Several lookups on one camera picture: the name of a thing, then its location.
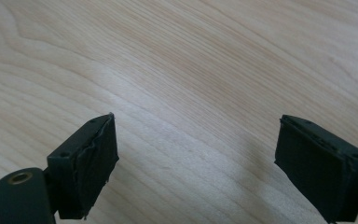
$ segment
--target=black plastic part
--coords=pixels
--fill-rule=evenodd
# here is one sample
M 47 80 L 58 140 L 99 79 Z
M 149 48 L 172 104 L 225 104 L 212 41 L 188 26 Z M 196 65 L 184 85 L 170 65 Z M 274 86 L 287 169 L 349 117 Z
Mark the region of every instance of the black plastic part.
M 115 117 L 92 119 L 48 156 L 52 209 L 61 219 L 81 219 L 95 204 L 118 161 Z
M 23 169 L 0 179 L 0 223 L 55 223 L 42 170 Z
M 324 219 L 358 214 L 358 148 L 320 126 L 283 115 L 275 163 Z

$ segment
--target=light wood surface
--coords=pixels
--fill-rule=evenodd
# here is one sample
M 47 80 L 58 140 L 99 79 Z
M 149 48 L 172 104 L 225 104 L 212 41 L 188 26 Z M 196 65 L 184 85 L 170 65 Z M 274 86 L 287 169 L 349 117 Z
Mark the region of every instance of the light wood surface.
M 0 178 L 110 111 L 117 168 L 59 223 L 324 223 L 279 118 L 358 146 L 358 1 L 0 0 Z

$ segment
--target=screw hole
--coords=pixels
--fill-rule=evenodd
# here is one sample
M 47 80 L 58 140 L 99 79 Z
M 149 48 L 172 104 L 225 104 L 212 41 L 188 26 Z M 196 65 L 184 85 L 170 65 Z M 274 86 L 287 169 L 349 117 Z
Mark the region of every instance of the screw hole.
M 70 153 L 69 152 L 62 152 L 60 154 L 61 157 L 69 157 Z
M 26 182 L 27 180 L 31 179 L 32 173 L 26 172 L 26 173 L 19 173 L 16 175 L 13 175 L 9 180 L 8 183 L 11 185 L 18 185 Z
M 358 159 L 358 154 L 352 154 L 352 156 L 354 157 L 354 158 L 356 158 L 356 159 Z

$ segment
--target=black mechanical part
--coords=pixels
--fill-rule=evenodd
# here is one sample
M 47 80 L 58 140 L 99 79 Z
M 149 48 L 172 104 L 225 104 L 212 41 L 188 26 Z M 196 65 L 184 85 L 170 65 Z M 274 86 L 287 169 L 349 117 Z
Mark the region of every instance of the black mechanical part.
M 283 115 L 275 163 L 328 223 L 358 215 L 358 148 L 305 119 Z
M 118 161 L 115 116 L 92 119 L 48 156 L 42 172 L 29 168 L 0 180 L 0 223 L 81 219 L 95 204 Z

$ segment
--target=wood grain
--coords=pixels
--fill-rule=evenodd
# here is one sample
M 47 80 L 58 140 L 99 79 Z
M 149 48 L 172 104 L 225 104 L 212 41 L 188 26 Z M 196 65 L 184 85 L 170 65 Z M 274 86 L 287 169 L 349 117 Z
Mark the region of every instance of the wood grain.
M 0 0 L 0 178 L 110 111 L 80 222 L 324 223 L 274 150 L 282 114 L 358 146 L 358 1 Z

